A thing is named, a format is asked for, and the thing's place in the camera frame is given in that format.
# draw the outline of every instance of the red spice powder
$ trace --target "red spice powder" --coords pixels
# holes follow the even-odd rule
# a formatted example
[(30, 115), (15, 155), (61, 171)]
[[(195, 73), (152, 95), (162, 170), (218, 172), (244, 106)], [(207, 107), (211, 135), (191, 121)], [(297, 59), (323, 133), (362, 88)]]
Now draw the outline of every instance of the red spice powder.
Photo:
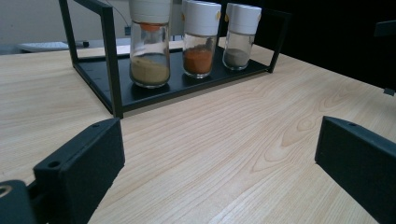
[(212, 52), (208, 49), (187, 49), (184, 69), (192, 74), (205, 74), (212, 68)]

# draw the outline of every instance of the black object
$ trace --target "black object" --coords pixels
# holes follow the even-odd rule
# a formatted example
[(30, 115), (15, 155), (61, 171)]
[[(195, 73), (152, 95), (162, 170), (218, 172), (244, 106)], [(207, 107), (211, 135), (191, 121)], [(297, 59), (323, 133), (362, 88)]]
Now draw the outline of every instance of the black object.
[(381, 21), (375, 24), (374, 36), (396, 35), (396, 21)]
[(221, 62), (223, 49), (217, 47), (214, 67), (210, 76), (203, 79), (188, 79), (181, 68), (181, 49), (176, 49), (171, 52), (171, 79), (168, 84), (156, 90), (147, 90), (136, 87), (132, 80), (129, 79), (129, 54), (117, 55), (112, 7), (97, 0), (75, 1), (100, 16), (106, 56), (91, 58), (78, 57), (67, 0), (59, 0), (72, 64), (108, 111), (116, 118), (123, 118), (124, 112), (137, 109), (141, 106), (159, 103), (167, 99), (208, 89), (243, 77), (263, 72), (272, 73), (290, 21), (289, 13), (270, 9), (263, 11), (263, 14), (284, 18), (285, 21), (283, 25), (284, 32), (279, 38), (269, 66), (250, 60), (246, 70), (239, 72), (227, 70)]
[(385, 88), (384, 89), (384, 93), (387, 94), (387, 95), (391, 95), (391, 96), (395, 95), (395, 91), (390, 89), (390, 88)]
[(323, 117), (317, 164), (379, 223), (396, 223), (396, 144), (346, 120)]
[(90, 42), (89, 42), (89, 41), (82, 41), (82, 46), (83, 46), (84, 48), (87, 48), (87, 47), (90, 46)]
[(35, 181), (0, 183), (0, 223), (87, 223), (125, 163), (119, 119), (97, 122), (35, 166)]

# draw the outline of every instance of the black metal rack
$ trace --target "black metal rack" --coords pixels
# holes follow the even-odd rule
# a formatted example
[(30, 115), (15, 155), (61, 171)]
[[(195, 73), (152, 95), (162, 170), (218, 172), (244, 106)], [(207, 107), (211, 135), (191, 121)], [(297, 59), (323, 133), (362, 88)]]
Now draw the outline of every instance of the black metal rack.
[(264, 9), (262, 12), (264, 15), (284, 19), (270, 65), (250, 60), (246, 69), (242, 71), (231, 71), (223, 66), (221, 61), (223, 48), (217, 46), (211, 74), (202, 79), (195, 79), (186, 76), (183, 72), (181, 67), (181, 49), (172, 49), (170, 52), (170, 80), (166, 85), (158, 89), (148, 90), (136, 86), (129, 78), (129, 54), (117, 55), (113, 8), (97, 0), (74, 1), (100, 16), (105, 45), (105, 56), (88, 58), (78, 57), (67, 0), (59, 0), (73, 67), (91, 87), (108, 111), (112, 113), (115, 118), (121, 119), (123, 118), (124, 112), (145, 105), (152, 105), (243, 77), (249, 77), (263, 72), (272, 73), (282, 48), (291, 16), (289, 13), (272, 9)]

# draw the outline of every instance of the light wooden tabletop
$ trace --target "light wooden tabletop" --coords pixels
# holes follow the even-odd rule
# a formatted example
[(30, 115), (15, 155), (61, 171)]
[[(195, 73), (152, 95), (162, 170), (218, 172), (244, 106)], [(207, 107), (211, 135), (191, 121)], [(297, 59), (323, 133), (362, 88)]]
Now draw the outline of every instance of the light wooden tabletop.
[[(269, 64), (271, 53), (254, 46), (251, 58)], [(112, 118), (68, 51), (1, 56), (0, 106), (0, 181), (26, 184), (51, 152)], [(396, 141), (394, 97), (285, 55), (273, 74), (129, 112), (125, 167), (90, 222), (375, 223), (315, 164), (323, 116)]]

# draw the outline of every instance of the glass jar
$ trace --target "glass jar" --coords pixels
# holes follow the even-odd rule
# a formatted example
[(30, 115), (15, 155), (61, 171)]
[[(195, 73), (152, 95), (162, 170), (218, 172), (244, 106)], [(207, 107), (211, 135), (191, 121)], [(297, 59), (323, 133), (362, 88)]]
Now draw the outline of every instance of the glass jar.
[(170, 77), (168, 23), (132, 22), (131, 79), (149, 89), (167, 83)]
[(187, 76), (207, 77), (217, 45), (221, 5), (184, 0), (183, 69)]
[(190, 77), (206, 77), (212, 70), (216, 36), (184, 34), (183, 68)]
[(242, 70), (248, 66), (255, 35), (227, 33), (222, 61), (231, 70)]
[(231, 70), (248, 66), (251, 48), (262, 9), (239, 4), (227, 4), (225, 20), (229, 22), (223, 52), (223, 64)]
[(170, 77), (169, 14), (171, 0), (130, 0), (131, 80), (140, 87), (159, 88)]

